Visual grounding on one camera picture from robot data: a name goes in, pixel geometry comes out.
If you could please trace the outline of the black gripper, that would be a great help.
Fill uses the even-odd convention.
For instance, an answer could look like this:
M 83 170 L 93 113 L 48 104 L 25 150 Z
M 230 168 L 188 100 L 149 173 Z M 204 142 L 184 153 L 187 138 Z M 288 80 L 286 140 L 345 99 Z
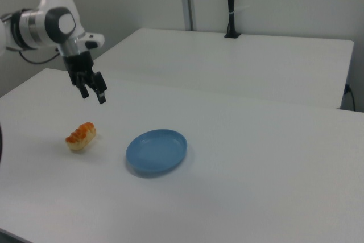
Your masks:
M 82 98 L 89 96 L 86 88 L 86 84 L 88 84 L 96 93 L 98 102 L 100 104 L 106 102 L 105 91 L 107 86 L 102 74 L 100 72 L 93 72 L 94 62 L 89 51 L 82 52 L 79 55 L 64 56 L 63 61 L 71 83 L 79 89 Z

